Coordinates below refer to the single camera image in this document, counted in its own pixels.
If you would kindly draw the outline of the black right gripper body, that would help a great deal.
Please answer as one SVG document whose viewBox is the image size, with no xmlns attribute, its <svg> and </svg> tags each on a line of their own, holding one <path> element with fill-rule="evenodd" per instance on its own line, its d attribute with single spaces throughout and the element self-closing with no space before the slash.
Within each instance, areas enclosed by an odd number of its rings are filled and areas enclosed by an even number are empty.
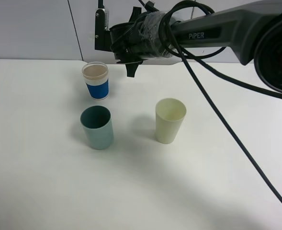
<svg viewBox="0 0 282 230">
<path fill-rule="evenodd" d="M 110 49 L 118 64 L 137 63 L 147 59 L 142 26 L 142 21 L 135 21 L 117 24 L 110 29 Z"/>
</svg>

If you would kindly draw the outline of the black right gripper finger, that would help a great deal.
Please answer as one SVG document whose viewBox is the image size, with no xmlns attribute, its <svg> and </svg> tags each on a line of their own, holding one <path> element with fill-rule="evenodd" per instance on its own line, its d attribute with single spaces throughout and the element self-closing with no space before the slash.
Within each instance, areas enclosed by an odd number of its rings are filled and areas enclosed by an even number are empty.
<svg viewBox="0 0 282 230">
<path fill-rule="evenodd" d="M 140 64 L 141 62 L 125 64 L 127 77 L 135 77 L 136 70 Z"/>
<path fill-rule="evenodd" d="M 130 19 L 129 19 L 129 22 L 130 23 L 135 23 L 138 18 L 139 18 L 139 15 L 141 14 L 141 7 L 133 7 L 133 10 L 132 10 L 132 14 L 130 16 Z"/>
</svg>

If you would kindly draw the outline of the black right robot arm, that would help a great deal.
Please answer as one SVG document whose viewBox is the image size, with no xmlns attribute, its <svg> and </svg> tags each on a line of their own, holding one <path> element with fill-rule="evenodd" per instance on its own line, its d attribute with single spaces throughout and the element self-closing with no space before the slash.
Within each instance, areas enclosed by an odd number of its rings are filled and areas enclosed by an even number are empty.
<svg viewBox="0 0 282 230">
<path fill-rule="evenodd" d="M 181 48 L 229 47 L 239 62 L 254 63 L 259 78 L 282 92 L 282 0 L 261 0 L 214 12 L 202 3 L 184 0 L 169 12 L 138 15 L 110 29 L 111 46 L 119 63 L 134 76 L 144 60 L 175 55 Z"/>
</svg>

